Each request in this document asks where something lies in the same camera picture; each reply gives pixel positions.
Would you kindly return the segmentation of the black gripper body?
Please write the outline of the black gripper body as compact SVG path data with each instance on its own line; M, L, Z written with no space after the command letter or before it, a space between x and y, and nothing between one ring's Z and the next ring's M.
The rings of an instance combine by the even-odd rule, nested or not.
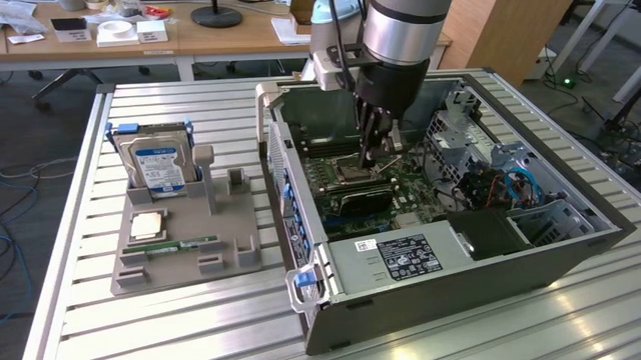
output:
M359 69L355 83L357 110L362 113L382 108L401 117L414 103L431 60L410 66L387 63Z

